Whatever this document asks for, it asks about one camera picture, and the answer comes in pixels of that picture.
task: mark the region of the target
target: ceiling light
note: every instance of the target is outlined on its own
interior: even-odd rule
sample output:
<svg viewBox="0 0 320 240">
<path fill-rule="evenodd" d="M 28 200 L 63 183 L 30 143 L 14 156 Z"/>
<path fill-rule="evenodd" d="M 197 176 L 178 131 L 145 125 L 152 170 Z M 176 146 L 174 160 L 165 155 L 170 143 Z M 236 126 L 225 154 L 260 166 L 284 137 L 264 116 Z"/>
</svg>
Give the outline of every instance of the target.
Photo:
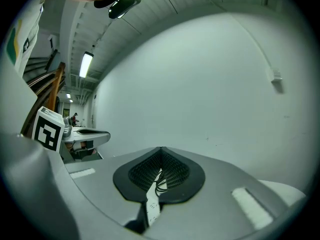
<svg viewBox="0 0 320 240">
<path fill-rule="evenodd" d="M 86 78 L 87 72 L 90 66 L 90 63 L 92 61 L 92 58 L 94 55 L 89 52 L 85 52 L 82 58 L 82 63 L 81 63 L 81 68 L 80 68 L 80 77 L 81 78 Z"/>
</svg>

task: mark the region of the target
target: person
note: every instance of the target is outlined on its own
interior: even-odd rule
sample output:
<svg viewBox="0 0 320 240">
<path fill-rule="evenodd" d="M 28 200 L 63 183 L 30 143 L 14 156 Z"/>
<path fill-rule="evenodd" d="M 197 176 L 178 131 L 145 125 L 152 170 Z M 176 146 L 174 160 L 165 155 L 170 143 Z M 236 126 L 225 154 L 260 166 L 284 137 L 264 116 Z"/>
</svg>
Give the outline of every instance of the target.
<svg viewBox="0 0 320 240">
<path fill-rule="evenodd" d="M 22 78 L 31 52 L 37 41 L 39 20 L 45 0 L 31 0 L 18 15 L 15 23 L 9 29 L 4 45 L 1 48 L 0 65 L 12 68 Z M 94 2 L 96 8 L 111 5 L 116 0 L 75 0 Z"/>
<path fill-rule="evenodd" d="M 77 119 L 76 119 L 76 116 L 78 114 L 77 113 L 74 113 L 73 117 L 72 117 L 72 126 L 76 126 L 77 122 L 79 122 Z"/>
</svg>

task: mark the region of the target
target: black vent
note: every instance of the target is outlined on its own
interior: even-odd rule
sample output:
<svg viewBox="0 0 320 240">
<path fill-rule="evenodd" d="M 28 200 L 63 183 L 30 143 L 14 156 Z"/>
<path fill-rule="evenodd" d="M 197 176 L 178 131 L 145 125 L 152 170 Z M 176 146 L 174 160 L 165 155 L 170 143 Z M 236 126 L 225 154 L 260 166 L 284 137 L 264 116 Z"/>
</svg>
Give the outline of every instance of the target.
<svg viewBox="0 0 320 240">
<path fill-rule="evenodd" d="M 138 163 L 129 171 L 129 179 L 140 189 L 148 191 L 154 183 L 161 168 L 161 152 L 153 154 L 146 160 Z"/>
<path fill-rule="evenodd" d="M 162 169 L 168 189 L 182 184 L 189 177 L 189 167 L 183 162 L 164 152 L 162 154 Z"/>
</svg>

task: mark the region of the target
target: cable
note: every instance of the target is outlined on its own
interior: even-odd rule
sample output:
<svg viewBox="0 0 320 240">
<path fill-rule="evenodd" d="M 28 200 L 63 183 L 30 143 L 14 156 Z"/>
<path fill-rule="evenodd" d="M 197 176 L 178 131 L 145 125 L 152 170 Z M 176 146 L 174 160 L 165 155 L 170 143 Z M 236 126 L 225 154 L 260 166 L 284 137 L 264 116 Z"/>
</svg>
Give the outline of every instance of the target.
<svg viewBox="0 0 320 240">
<path fill-rule="evenodd" d="M 209 0 L 214 6 L 220 8 L 222 11 L 224 11 L 225 13 L 228 13 L 228 11 L 221 5 L 213 2 L 212 0 Z M 260 50 L 260 52 L 262 53 L 262 56 L 265 60 L 265 62 L 268 64 L 269 68 L 272 68 L 272 65 L 265 53 L 265 51 L 262 49 L 262 47 L 260 46 L 260 44 L 258 43 L 258 41 L 254 38 L 254 36 L 249 32 L 248 29 L 246 29 L 241 23 L 240 21 L 238 21 L 233 15 L 232 13 L 230 13 L 231 17 L 233 18 L 234 21 L 236 21 L 241 27 L 242 29 L 250 36 L 250 38 L 253 40 L 254 44 L 257 46 L 257 48 Z"/>
<path fill-rule="evenodd" d="M 171 0 L 168 0 L 168 1 L 172 5 L 173 9 L 175 10 L 175 13 L 178 14 L 178 12 L 177 12 L 176 8 L 174 7 L 173 3 L 171 2 Z"/>
<path fill-rule="evenodd" d="M 167 180 L 165 178 L 165 174 L 163 173 L 163 171 L 160 171 L 157 176 L 159 175 L 158 180 L 155 180 L 155 188 L 154 188 L 154 193 L 155 195 L 159 198 L 160 196 L 158 195 L 159 193 L 164 193 L 167 192 L 168 189 L 166 188 L 161 188 L 160 186 L 162 186 L 163 184 L 167 183 Z"/>
</svg>

